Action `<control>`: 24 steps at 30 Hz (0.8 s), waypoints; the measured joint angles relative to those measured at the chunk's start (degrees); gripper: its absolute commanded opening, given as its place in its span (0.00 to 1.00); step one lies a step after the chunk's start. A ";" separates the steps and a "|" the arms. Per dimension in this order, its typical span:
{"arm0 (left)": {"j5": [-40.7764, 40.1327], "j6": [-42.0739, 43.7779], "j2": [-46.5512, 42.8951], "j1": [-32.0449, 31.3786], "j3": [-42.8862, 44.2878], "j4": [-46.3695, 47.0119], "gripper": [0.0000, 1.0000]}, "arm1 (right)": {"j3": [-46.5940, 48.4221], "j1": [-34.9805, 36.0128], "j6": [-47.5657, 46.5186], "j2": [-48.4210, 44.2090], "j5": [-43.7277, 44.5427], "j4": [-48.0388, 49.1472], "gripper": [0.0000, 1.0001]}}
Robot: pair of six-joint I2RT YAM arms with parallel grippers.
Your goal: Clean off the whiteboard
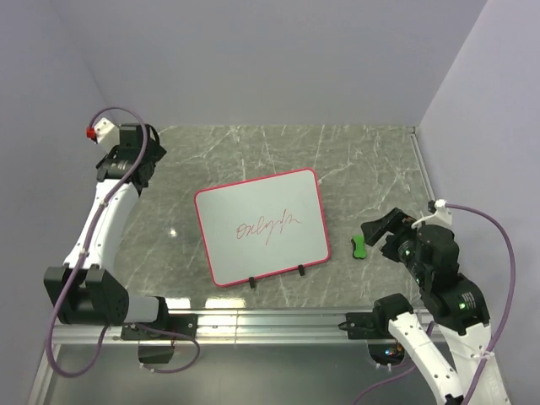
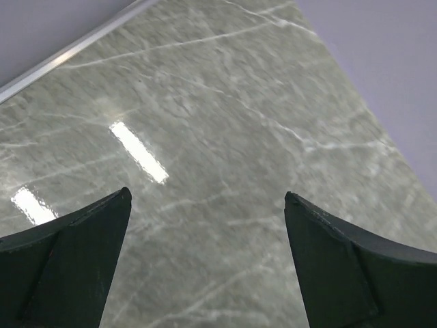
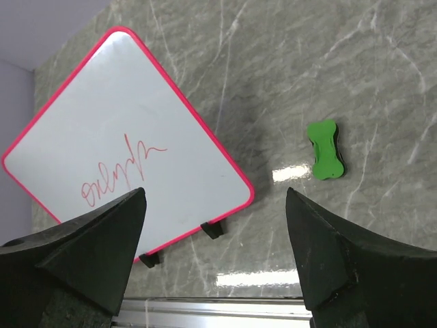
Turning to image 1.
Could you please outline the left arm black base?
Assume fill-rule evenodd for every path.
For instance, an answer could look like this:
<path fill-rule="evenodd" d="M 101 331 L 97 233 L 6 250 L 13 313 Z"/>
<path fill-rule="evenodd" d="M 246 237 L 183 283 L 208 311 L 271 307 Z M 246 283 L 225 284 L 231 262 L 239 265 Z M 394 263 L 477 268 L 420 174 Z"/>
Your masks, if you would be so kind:
<path fill-rule="evenodd" d="M 124 326 L 121 329 L 122 341 L 153 341 L 153 340 L 177 340 L 178 334 L 186 335 L 194 338 L 197 334 L 198 315 L 186 314 L 169 314 L 167 319 L 156 321 L 151 324 L 146 324 L 159 332 L 150 332 L 146 329 L 140 329 L 136 326 Z"/>

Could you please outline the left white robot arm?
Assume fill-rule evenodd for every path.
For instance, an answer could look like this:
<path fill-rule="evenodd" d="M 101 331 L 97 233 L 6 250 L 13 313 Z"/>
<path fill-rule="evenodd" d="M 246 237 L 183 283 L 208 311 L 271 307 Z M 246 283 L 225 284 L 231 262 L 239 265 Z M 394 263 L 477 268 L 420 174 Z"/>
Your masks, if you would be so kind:
<path fill-rule="evenodd" d="M 92 208 L 63 264 L 46 269 L 46 292 L 59 307 L 57 319 L 63 324 L 141 323 L 150 338 L 161 339 L 170 331 L 171 321 L 163 313 L 164 298 L 128 293 L 113 267 L 127 218 L 166 151 L 149 124 L 116 126 L 102 118 L 94 125 L 94 135 L 106 154 L 96 165 Z"/>

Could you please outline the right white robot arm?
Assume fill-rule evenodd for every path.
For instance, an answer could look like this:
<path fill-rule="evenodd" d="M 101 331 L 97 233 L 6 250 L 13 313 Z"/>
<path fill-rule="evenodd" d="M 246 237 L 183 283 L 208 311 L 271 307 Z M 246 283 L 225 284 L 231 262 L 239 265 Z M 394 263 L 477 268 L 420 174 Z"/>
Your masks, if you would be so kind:
<path fill-rule="evenodd" d="M 364 222 L 364 242 L 379 240 L 383 257 L 401 263 L 418 285 L 432 320 L 421 327 L 408 300 L 393 294 L 377 300 L 372 326 L 402 345 L 439 404 L 508 404 L 510 397 L 494 354 L 510 314 L 516 285 L 515 253 L 510 237 L 493 217 L 508 253 L 510 286 L 505 311 L 496 328 L 480 288 L 460 271 L 460 247 L 451 229 L 457 206 L 440 199 L 429 215 L 415 219 L 394 208 L 380 219 Z"/>

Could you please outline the green whiteboard eraser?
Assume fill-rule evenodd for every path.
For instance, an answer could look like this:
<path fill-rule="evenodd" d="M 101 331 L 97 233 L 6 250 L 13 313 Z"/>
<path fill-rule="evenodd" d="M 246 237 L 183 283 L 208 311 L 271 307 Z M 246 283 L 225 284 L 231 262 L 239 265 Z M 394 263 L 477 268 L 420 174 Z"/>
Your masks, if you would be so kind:
<path fill-rule="evenodd" d="M 353 247 L 353 258 L 363 260 L 367 257 L 367 253 L 365 250 L 365 238 L 363 235 L 354 235 L 351 239 L 352 247 Z"/>

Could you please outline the pink-framed whiteboard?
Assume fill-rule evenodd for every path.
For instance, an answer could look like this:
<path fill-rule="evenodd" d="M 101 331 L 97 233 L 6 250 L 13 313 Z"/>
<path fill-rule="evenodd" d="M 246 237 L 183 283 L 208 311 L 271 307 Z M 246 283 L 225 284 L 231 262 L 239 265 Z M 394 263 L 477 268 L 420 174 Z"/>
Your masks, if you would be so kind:
<path fill-rule="evenodd" d="M 316 172 L 302 168 L 194 196 L 213 282 L 248 283 L 326 262 L 330 241 Z"/>

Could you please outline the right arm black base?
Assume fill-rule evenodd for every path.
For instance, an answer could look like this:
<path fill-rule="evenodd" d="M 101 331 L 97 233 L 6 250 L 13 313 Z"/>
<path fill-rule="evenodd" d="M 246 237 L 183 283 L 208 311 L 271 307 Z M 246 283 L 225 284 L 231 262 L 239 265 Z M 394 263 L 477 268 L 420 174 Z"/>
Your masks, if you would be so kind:
<path fill-rule="evenodd" d="M 375 312 L 348 312 L 345 321 L 337 325 L 347 333 L 349 340 L 390 339 L 388 320 Z"/>

